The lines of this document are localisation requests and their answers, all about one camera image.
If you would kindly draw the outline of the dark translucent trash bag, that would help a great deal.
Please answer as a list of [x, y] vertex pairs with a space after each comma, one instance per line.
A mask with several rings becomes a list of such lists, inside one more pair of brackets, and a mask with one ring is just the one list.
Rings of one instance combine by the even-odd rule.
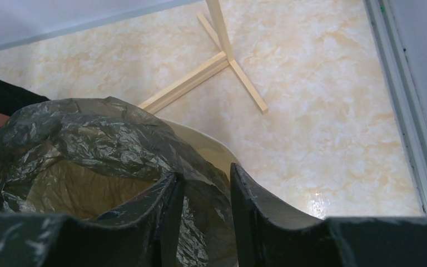
[[106, 211], [185, 179], [176, 266], [236, 266], [230, 183], [160, 118], [119, 99], [26, 106], [0, 129], [0, 266], [107, 266]]

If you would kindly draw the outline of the beige plastic trash bin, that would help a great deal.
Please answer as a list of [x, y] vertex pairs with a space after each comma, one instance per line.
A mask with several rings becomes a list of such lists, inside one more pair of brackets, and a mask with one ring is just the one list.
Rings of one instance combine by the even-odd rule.
[[161, 120], [168, 124], [178, 137], [190, 144], [206, 161], [222, 170], [227, 178], [230, 179], [231, 164], [239, 164], [240, 162], [227, 146], [215, 138], [189, 126], [164, 118]]

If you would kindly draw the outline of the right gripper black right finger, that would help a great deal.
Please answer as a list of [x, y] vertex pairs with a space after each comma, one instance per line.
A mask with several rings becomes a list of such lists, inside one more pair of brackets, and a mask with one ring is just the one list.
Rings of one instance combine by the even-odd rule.
[[239, 266], [304, 266], [302, 230], [321, 223], [230, 166], [231, 205]]

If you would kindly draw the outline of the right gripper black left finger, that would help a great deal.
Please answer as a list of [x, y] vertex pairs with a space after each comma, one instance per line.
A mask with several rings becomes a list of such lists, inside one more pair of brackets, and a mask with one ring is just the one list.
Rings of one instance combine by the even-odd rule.
[[107, 266], [176, 266], [185, 179], [169, 173], [132, 199], [106, 211], [98, 224], [115, 229]]

